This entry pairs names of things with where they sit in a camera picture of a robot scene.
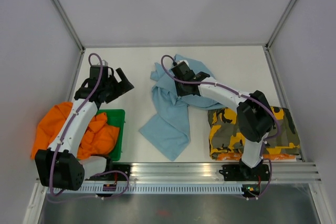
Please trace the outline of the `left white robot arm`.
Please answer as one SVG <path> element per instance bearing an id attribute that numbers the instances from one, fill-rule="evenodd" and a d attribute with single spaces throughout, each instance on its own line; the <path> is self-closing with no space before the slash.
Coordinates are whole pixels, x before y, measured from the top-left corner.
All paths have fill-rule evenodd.
<path id="1" fill-rule="evenodd" d="M 110 180 L 121 157 L 125 111 L 101 110 L 134 86 L 121 68 L 92 65 L 73 102 L 54 106 L 40 121 L 32 150 L 39 180 L 57 195 L 86 179 Z"/>

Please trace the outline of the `light blue trousers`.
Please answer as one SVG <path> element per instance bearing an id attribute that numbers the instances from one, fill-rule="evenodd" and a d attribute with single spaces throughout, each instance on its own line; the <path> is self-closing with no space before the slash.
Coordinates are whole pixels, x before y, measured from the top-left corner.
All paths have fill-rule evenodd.
<path id="1" fill-rule="evenodd" d="M 174 161 L 185 150 L 191 140 L 188 107 L 201 110 L 220 109 L 223 106 L 209 98 L 196 95 L 179 97 L 174 80 L 155 63 L 150 79 L 155 81 L 152 87 L 152 101 L 156 114 L 146 122 L 139 132 L 159 152 L 170 161 Z"/>

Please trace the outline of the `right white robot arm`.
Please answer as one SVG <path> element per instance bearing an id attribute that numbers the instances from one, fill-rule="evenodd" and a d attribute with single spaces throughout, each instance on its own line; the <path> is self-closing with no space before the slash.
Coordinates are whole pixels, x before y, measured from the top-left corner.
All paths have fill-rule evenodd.
<path id="1" fill-rule="evenodd" d="M 245 138 L 239 173 L 246 180 L 257 176 L 257 166 L 261 163 L 265 142 L 270 138 L 269 132 L 279 123 L 264 93 L 237 91 L 217 82 L 208 73 L 195 74 L 186 61 L 174 62 L 171 71 L 177 95 L 212 99 L 237 114 L 239 131 Z"/>

